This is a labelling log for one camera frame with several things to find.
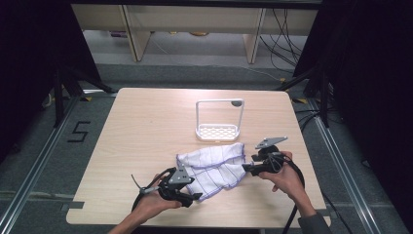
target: desk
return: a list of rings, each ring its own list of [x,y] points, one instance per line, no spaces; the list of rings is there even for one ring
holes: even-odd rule
[[[249,161],[264,137],[284,137],[282,150],[294,152],[294,161],[306,179],[316,210],[326,211],[319,184],[289,97],[284,92],[122,89],[108,115],[94,153],[70,209],[71,224],[117,224],[131,211],[138,188],[154,174],[176,166],[175,155],[214,146],[196,138],[196,101],[209,98],[243,98],[244,115],[238,142],[244,143]],[[190,208],[170,210],[145,225],[179,227],[281,228],[292,211],[292,201],[273,193],[268,180],[247,175],[234,189],[222,190]],[[291,225],[298,227],[295,219]]]

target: black sleeve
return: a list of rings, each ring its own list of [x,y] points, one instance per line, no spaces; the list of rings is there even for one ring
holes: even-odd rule
[[[332,233],[327,223],[325,222],[324,217],[322,217],[320,213],[308,217],[300,217],[298,218],[298,223],[303,230],[303,234]]]

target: white basket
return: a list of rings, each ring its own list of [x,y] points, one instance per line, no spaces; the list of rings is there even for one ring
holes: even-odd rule
[[[228,101],[240,109],[238,125],[234,124],[200,124],[199,106],[202,102]],[[234,141],[240,135],[240,125],[244,112],[244,100],[241,98],[233,99],[203,99],[197,101],[197,138],[205,141]]]

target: perforated basket base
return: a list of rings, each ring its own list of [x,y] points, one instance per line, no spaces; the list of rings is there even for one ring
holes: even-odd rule
[[[233,141],[238,138],[240,132],[237,126],[200,126],[197,129],[197,137],[208,141]]]

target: striped towel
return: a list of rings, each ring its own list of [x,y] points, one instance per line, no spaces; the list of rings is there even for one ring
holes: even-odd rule
[[[234,143],[202,148],[176,155],[176,164],[183,165],[195,181],[187,185],[191,194],[203,193],[199,201],[212,197],[223,188],[231,189],[245,176],[244,144]]]

